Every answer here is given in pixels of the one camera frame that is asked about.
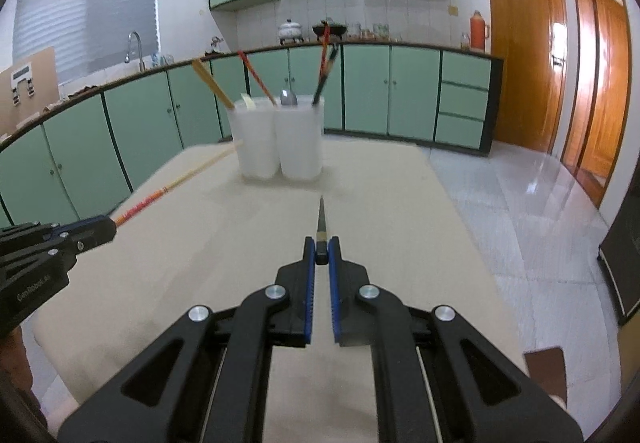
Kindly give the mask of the person's left hand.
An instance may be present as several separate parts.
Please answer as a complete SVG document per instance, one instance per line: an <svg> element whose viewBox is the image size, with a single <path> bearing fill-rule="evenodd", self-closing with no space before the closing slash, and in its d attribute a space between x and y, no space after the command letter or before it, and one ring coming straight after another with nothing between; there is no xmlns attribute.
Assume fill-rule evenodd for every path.
<svg viewBox="0 0 640 443"><path fill-rule="evenodd" d="M1 339L0 353L2 371L9 376L13 387L38 421L47 428L47 419L43 415L39 401L32 392L34 377L32 377L32 369L27 359L23 330L20 326Z"/></svg>

